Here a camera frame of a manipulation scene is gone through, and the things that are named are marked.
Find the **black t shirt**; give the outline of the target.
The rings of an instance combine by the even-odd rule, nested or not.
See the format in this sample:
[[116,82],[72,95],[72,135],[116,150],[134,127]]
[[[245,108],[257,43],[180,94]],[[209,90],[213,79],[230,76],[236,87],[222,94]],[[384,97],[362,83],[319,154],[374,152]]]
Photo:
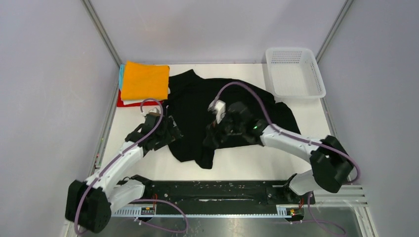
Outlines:
[[[246,84],[262,100],[271,121],[286,130],[301,134],[291,109],[283,102],[275,102],[274,96],[264,89],[238,79],[204,79],[194,70],[169,77],[170,94],[163,106],[167,116],[172,116],[183,137],[168,145],[172,155],[180,162],[194,160],[200,168],[212,169],[215,149],[203,145],[206,127],[213,122],[214,114],[208,111],[210,102],[226,84],[238,81]],[[232,85],[219,98],[227,106],[243,102],[257,119],[264,115],[257,100],[244,88]],[[229,137],[219,148],[256,145],[240,135]]]

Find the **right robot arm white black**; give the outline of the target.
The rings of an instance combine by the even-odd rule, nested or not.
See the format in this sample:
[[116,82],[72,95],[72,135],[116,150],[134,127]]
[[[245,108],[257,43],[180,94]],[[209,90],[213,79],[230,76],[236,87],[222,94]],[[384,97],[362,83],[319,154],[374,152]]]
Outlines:
[[324,139],[310,139],[291,132],[266,119],[256,119],[241,102],[229,107],[221,101],[212,101],[208,111],[215,119],[207,126],[203,145],[218,149],[232,137],[240,136],[251,145],[282,150],[310,164],[304,173],[292,175],[283,190],[284,199],[298,202],[304,194],[324,190],[337,193],[354,168],[340,142],[328,135]]

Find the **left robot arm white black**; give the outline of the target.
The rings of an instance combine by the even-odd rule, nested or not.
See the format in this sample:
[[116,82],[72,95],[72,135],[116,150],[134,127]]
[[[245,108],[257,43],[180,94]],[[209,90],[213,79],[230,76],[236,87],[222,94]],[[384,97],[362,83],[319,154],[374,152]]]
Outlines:
[[116,156],[83,181],[75,180],[68,188],[65,218],[93,233],[101,232],[111,215],[138,199],[147,203],[153,198],[151,187],[130,179],[121,186],[123,174],[149,151],[156,151],[182,138],[172,116],[150,112],[145,122],[129,133]]

